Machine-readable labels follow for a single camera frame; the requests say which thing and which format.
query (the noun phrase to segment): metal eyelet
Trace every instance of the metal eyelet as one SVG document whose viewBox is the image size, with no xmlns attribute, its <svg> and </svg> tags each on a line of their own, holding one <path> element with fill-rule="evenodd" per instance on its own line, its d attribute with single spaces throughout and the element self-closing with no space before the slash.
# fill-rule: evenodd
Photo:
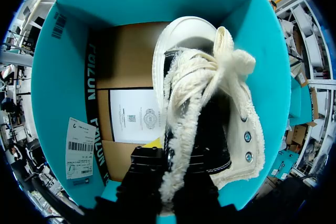
<svg viewBox="0 0 336 224">
<path fill-rule="evenodd" d="M 245 132 L 244 139 L 247 143 L 251 142 L 252 136 L 251 136 L 251 133 L 249 131 Z"/>
<path fill-rule="evenodd" d="M 253 155 L 252 155 L 252 153 L 251 153 L 251 152 L 247 152 L 247 153 L 245 154 L 245 159 L 246 159 L 247 162 L 251 163 L 252 160 L 253 160 Z"/>
<path fill-rule="evenodd" d="M 172 162 L 172 158 L 174 156 L 175 152 L 173 149 L 170 149 L 168 151 L 168 157 L 167 157 L 167 163 L 168 163 L 168 170 L 170 170 L 172 168 L 173 162 Z"/>
</svg>

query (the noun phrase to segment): yellow tag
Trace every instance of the yellow tag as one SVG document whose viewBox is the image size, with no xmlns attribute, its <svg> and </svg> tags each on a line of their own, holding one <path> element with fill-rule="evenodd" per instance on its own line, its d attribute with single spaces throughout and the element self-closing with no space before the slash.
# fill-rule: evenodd
<svg viewBox="0 0 336 224">
<path fill-rule="evenodd" d="M 161 143 L 160 143 L 160 138 L 157 138 L 153 142 L 150 142 L 149 144 L 146 144 L 143 147 L 145 147 L 145 148 L 152 148 L 152 147 L 162 148 Z"/>
</svg>

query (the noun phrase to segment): white shoelace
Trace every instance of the white shoelace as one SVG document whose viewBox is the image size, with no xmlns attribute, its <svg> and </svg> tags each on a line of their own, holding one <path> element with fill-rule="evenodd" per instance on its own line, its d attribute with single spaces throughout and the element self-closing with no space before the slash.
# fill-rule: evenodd
<svg viewBox="0 0 336 224">
<path fill-rule="evenodd" d="M 217 88 L 231 96 L 240 112 L 241 118 L 246 112 L 241 108 L 250 99 L 245 84 L 246 75 L 253 72 L 255 59 L 245 51 L 233 50 L 233 40 L 227 29 L 217 29 L 213 56 L 197 49 L 183 50 L 176 62 L 171 80 L 171 95 L 167 105 L 167 120 L 173 124 L 176 111 L 194 94 L 202 93 L 201 104 L 206 105 Z"/>
</svg>

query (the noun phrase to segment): sneaker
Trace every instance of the sneaker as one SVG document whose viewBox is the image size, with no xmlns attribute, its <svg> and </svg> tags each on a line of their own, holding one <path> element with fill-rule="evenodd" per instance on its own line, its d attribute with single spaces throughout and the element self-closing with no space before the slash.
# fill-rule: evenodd
<svg viewBox="0 0 336 224">
<path fill-rule="evenodd" d="M 159 190 L 164 204 L 183 187 L 194 148 L 204 150 L 204 167 L 219 189 L 263 167 L 263 133 L 244 82 L 255 60 L 233 45 L 224 27 L 198 17 L 176 19 L 157 41 L 152 76 L 169 165 Z"/>
</svg>

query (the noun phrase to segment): qr code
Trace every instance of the qr code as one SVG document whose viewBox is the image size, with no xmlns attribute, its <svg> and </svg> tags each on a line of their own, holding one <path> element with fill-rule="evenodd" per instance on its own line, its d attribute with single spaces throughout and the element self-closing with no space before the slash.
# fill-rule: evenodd
<svg viewBox="0 0 336 224">
<path fill-rule="evenodd" d="M 128 121 L 132 122 L 132 123 L 135 123 L 136 122 L 135 115 L 128 115 Z"/>
</svg>

